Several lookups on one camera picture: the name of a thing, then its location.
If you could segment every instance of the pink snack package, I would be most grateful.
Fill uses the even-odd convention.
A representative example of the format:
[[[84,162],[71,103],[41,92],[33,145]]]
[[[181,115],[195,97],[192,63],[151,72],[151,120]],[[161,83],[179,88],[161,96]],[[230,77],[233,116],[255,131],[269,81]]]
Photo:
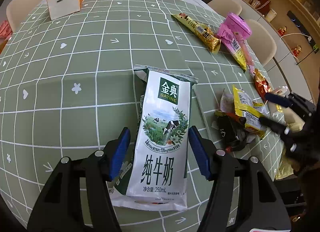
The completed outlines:
[[[247,38],[252,34],[252,31],[250,27],[247,25],[247,23],[241,17],[232,12],[227,15],[223,23],[227,25],[227,27],[233,33],[241,33],[244,40],[247,40]]]
[[[233,58],[245,71],[247,69],[246,58],[243,54],[241,46],[237,41],[233,32],[228,28],[227,25],[222,23],[217,33],[217,37],[221,39],[221,42],[226,46]]]
[[[235,37],[243,51],[243,54],[244,54],[244,57],[245,57],[245,60],[247,62],[247,65],[249,66],[249,70],[250,70],[250,74],[253,76],[254,75],[254,64],[253,64],[253,61],[252,61],[252,58],[249,54],[249,51],[248,51],[248,48],[247,48],[247,45],[246,45],[246,41],[243,39],[243,36],[241,35],[241,33],[239,32],[234,32],[235,34]]]

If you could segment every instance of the dining table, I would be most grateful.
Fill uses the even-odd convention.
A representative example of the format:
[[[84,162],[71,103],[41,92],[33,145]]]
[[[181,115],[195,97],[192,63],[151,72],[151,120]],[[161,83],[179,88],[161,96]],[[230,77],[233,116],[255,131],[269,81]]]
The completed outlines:
[[[41,189],[64,156],[88,157],[131,131],[134,148],[140,96],[145,84],[134,65],[194,75],[189,126],[224,148],[216,127],[223,92],[232,86],[262,102],[249,71],[224,45],[217,54],[172,14],[185,13],[217,32],[224,17],[201,0],[83,0],[81,10],[51,20],[45,0],[12,35],[0,55],[0,190],[12,213],[26,226]],[[267,72],[248,46],[255,68]],[[275,117],[284,122],[283,114]],[[234,157],[256,156],[272,179],[283,142],[269,129]],[[201,175],[188,146],[185,211],[142,211],[115,207],[123,231],[193,232],[206,209],[212,181]],[[80,180],[84,223],[91,226],[85,180]],[[228,225],[236,220],[239,178]]]

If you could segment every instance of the pink fabric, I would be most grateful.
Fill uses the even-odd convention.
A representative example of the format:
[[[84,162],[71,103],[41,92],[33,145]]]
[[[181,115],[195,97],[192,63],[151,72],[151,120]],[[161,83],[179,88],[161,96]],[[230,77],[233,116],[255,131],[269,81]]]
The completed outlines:
[[[12,34],[12,29],[7,20],[3,21],[0,25],[0,38],[7,38]]]

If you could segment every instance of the tissue box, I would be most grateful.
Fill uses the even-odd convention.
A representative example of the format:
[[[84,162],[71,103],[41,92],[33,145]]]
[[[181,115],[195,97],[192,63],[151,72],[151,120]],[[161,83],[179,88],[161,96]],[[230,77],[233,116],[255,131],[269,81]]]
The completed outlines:
[[[83,0],[47,0],[51,20],[78,12]]]

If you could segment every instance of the white chair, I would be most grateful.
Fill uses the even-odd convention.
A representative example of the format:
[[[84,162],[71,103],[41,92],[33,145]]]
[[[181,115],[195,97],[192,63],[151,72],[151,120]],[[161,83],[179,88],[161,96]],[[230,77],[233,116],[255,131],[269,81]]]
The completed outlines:
[[[252,35],[247,39],[248,44],[254,51],[260,63],[265,66],[276,54],[276,42],[259,22],[248,19],[246,20],[246,23],[252,30]]]
[[[20,28],[20,23],[42,0],[12,0],[7,6],[7,18],[12,31],[15,33]]]
[[[239,16],[242,11],[241,5],[234,0],[211,0],[208,6],[225,18],[229,12],[233,12]]]

